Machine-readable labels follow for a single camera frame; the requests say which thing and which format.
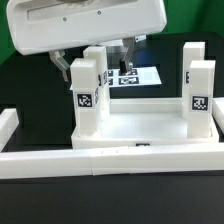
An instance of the white platform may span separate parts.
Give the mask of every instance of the white platform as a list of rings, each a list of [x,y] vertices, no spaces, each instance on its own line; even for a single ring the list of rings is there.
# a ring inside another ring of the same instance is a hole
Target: white platform
[[[0,179],[224,170],[224,144],[0,154]]]
[[[214,121],[210,138],[187,138],[187,121],[182,118],[181,99],[111,100],[111,117],[102,121],[98,134],[72,134],[74,149],[133,147],[190,143],[217,143]]]

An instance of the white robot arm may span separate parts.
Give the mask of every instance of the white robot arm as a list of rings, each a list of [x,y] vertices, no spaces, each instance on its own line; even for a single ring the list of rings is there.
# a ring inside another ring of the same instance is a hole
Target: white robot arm
[[[163,0],[10,0],[7,17],[21,54],[51,52],[62,71],[63,49],[158,33],[167,23]]]

